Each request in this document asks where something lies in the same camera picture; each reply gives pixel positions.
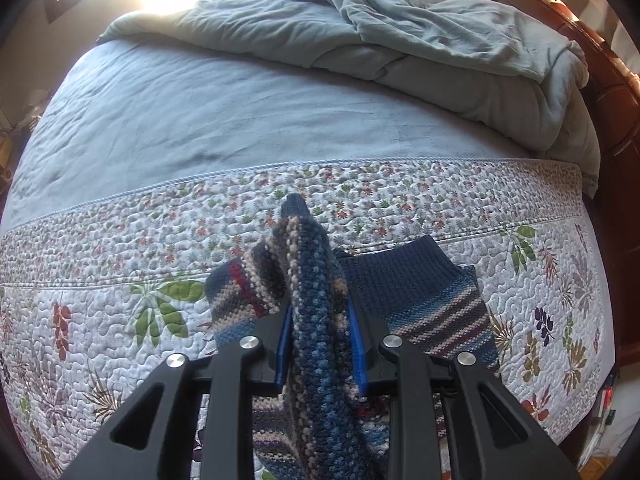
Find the grey rumpled duvet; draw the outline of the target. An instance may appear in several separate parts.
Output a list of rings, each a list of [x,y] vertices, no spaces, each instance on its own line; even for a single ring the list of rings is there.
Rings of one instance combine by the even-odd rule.
[[[192,0],[168,14],[125,14],[102,40],[134,35],[373,81],[572,162],[588,195],[599,186],[599,141],[582,98],[584,51],[507,4]]]

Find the brown wooden headboard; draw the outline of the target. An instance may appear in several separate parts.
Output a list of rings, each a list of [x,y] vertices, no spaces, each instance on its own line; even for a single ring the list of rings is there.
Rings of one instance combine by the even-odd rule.
[[[515,6],[584,50],[582,97],[601,150],[599,188],[587,204],[610,288],[619,366],[639,361],[639,78],[561,0],[496,0]]]

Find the light blue bed sheet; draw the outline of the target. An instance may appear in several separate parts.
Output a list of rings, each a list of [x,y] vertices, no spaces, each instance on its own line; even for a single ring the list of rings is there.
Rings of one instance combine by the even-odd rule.
[[[196,174],[278,162],[522,158],[494,130],[374,82],[158,37],[68,72],[26,144],[4,230]]]

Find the floral quilted bedspread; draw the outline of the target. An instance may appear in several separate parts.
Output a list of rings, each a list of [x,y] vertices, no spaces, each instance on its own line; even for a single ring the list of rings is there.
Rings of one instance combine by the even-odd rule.
[[[367,159],[219,171],[92,200],[1,237],[1,385],[55,479],[168,354],[239,336],[266,284],[248,252],[299,194],[355,256],[430,236],[469,272],[387,317],[425,352],[474,353],[555,441],[614,365],[613,313],[579,170],[545,160]]]

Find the blue striped knit sweater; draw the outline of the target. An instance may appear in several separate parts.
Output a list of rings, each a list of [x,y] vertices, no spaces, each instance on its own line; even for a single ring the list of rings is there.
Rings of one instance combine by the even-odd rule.
[[[253,402],[255,454],[278,479],[386,475],[390,401],[358,391],[350,304],[429,356],[467,351],[488,370],[499,367],[473,268],[453,263],[429,236],[353,256],[330,243],[297,194],[266,238],[209,275],[205,293],[218,347],[250,336],[264,316],[292,311],[285,387]]]

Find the power strip with red switch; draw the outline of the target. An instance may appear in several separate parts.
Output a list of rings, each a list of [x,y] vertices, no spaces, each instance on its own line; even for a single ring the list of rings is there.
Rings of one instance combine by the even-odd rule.
[[[614,386],[618,377],[618,370],[613,368],[609,373],[608,377],[605,378],[605,381],[600,388],[600,391],[597,396],[596,404],[594,404],[594,408],[590,418],[590,426],[597,427],[606,422],[608,418],[608,411],[611,408]]]

